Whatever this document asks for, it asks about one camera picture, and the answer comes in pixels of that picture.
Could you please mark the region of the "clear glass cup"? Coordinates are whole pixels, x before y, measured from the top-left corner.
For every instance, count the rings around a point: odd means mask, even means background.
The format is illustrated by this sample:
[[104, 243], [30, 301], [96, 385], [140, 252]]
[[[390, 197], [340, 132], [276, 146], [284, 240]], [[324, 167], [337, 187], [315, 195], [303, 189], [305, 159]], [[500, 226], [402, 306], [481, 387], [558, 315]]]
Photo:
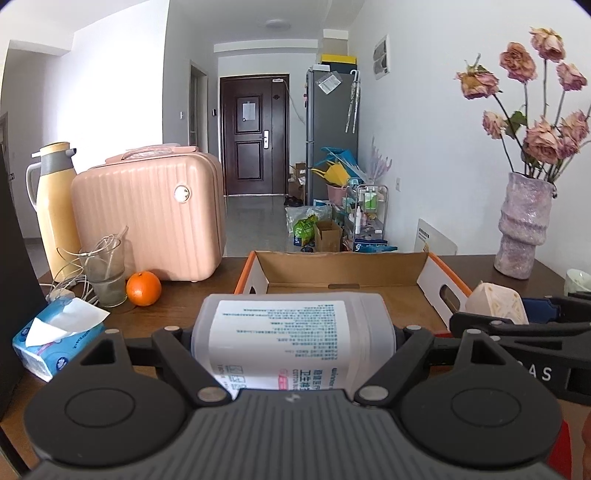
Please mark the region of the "clear glass cup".
[[124, 236], [128, 228], [99, 240], [78, 254], [82, 269], [104, 308], [118, 307], [126, 301]]

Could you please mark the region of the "white board against wall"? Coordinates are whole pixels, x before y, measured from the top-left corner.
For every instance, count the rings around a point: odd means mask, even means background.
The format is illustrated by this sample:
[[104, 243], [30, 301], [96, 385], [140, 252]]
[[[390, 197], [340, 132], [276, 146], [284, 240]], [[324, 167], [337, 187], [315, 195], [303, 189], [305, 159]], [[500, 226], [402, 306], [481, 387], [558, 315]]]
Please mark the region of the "white board against wall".
[[438, 256], [456, 255], [458, 246], [447, 236], [420, 218], [418, 220], [415, 252], [431, 252]]

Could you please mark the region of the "pink mini suitcase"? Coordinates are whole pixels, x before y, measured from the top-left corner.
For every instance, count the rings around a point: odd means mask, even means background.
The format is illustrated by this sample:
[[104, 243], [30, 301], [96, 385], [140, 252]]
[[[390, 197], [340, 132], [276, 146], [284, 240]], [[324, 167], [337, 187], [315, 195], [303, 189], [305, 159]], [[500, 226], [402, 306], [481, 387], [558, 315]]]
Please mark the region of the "pink mini suitcase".
[[111, 157], [74, 178], [71, 198], [82, 250], [120, 235], [128, 274], [198, 282], [221, 264], [222, 167], [195, 146], [152, 145]]

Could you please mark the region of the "dark brown entrance door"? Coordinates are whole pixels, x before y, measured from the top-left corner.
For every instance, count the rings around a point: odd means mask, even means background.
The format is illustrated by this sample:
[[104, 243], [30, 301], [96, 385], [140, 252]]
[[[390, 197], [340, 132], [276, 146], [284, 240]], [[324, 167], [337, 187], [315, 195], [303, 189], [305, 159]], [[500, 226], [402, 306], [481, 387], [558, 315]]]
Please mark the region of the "dark brown entrance door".
[[221, 154], [229, 196], [287, 193], [286, 74], [221, 78]]

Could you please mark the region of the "cream cube toy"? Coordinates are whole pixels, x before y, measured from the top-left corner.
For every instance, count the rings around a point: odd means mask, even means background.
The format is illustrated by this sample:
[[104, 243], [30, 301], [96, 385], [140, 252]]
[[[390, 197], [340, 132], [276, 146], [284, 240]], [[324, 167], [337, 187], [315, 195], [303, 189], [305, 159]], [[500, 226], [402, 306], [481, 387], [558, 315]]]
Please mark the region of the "cream cube toy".
[[516, 325], [529, 323], [519, 293], [511, 288], [493, 283], [481, 282], [468, 297], [464, 311], [502, 319], [509, 319]]

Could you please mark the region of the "black paper bag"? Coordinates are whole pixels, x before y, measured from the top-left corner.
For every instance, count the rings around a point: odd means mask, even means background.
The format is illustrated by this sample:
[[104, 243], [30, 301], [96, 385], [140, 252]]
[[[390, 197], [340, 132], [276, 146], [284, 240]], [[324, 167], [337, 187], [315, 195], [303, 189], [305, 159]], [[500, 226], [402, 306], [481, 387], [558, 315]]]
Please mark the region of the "black paper bag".
[[1, 158], [0, 187], [0, 381], [1, 417], [4, 417], [24, 371], [12, 340], [47, 303], [21, 234], [4, 158]]

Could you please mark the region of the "orange fruit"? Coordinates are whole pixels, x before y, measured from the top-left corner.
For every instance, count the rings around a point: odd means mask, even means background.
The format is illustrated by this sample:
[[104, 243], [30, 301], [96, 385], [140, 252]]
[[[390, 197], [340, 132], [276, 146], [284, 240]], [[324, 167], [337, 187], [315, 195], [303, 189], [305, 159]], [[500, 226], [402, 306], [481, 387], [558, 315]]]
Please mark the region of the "orange fruit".
[[138, 307], [148, 307], [156, 303], [161, 291], [160, 280], [150, 271], [136, 272], [126, 282], [127, 297]]

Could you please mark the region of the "yellow box on fridge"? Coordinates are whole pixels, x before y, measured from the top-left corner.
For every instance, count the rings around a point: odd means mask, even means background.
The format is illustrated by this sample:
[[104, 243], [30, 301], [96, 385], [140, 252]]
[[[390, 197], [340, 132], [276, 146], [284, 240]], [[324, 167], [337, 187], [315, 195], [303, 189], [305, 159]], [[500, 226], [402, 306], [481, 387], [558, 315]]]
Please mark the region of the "yellow box on fridge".
[[322, 64], [346, 64], [356, 65], [356, 57], [349, 55], [338, 55], [338, 54], [325, 54], [323, 53], [320, 57]]

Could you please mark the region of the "dried pink roses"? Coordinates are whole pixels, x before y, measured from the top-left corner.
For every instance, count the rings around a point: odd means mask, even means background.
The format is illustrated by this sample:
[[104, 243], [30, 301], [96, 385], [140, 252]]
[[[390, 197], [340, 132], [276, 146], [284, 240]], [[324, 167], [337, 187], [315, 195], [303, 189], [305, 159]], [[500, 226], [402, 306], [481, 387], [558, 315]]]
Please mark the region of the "dried pink roses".
[[498, 107], [482, 115], [486, 135], [501, 143], [510, 171], [554, 185], [590, 144], [590, 110], [565, 109], [565, 98], [590, 86], [590, 78], [566, 60], [562, 36], [547, 27], [529, 30], [530, 45], [512, 41], [499, 67], [521, 86], [523, 100], [511, 109], [501, 99], [501, 79], [481, 58], [456, 74], [467, 100], [491, 99]]

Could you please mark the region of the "purple textured vase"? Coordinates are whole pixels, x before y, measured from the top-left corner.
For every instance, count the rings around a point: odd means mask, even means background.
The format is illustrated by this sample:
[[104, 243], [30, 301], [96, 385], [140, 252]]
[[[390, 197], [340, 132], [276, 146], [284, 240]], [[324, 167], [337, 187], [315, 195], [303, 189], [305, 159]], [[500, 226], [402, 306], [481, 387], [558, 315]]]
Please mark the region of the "purple textured vase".
[[502, 234], [494, 268], [517, 279], [530, 278], [538, 246], [545, 243], [555, 186], [510, 173], [498, 228]]

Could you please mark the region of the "blue tissue pack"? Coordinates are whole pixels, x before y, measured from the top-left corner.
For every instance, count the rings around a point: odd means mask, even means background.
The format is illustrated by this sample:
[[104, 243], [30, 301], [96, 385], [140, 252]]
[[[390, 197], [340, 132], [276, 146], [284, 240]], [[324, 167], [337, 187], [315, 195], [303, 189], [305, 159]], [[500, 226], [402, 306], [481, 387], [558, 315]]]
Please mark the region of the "blue tissue pack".
[[80, 298], [58, 298], [13, 337], [12, 347], [26, 370], [49, 382], [104, 331], [108, 316]]

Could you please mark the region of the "white cotton swab container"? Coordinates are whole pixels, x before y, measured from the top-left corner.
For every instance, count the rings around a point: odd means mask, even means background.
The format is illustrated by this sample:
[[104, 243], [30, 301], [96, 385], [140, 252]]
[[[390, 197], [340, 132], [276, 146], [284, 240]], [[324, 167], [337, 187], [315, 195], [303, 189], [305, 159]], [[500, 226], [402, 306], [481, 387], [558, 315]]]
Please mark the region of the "white cotton swab container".
[[214, 294], [201, 305], [190, 352], [231, 396], [242, 389], [353, 395], [398, 344], [379, 294]]

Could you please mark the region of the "pale green bowl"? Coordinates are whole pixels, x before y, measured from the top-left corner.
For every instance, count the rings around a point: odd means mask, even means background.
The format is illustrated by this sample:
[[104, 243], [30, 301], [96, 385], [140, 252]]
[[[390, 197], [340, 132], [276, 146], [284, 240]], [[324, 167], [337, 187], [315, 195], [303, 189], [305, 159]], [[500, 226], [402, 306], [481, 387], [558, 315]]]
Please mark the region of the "pale green bowl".
[[579, 269], [568, 269], [565, 276], [564, 294], [590, 293], [591, 275]]

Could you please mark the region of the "red cardboard box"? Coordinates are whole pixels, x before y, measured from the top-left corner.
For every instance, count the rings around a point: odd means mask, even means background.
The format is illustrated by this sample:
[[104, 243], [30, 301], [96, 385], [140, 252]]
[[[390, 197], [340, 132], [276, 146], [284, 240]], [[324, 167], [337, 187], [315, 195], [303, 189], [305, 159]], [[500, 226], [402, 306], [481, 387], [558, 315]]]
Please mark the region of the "red cardboard box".
[[280, 253], [253, 251], [236, 294], [359, 291], [383, 298], [394, 325], [447, 332], [472, 290], [433, 253]]

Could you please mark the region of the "yellow thermos jug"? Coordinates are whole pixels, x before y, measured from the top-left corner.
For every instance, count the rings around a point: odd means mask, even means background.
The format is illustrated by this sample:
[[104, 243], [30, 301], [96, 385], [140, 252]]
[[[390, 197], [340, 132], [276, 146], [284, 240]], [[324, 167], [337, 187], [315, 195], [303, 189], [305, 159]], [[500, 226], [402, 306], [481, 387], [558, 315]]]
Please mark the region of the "yellow thermos jug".
[[36, 212], [41, 239], [54, 281], [77, 275], [75, 253], [80, 250], [71, 185], [76, 177], [72, 157], [76, 149], [69, 142], [43, 146], [31, 155], [37, 162], [27, 166], [25, 183], [29, 201]]

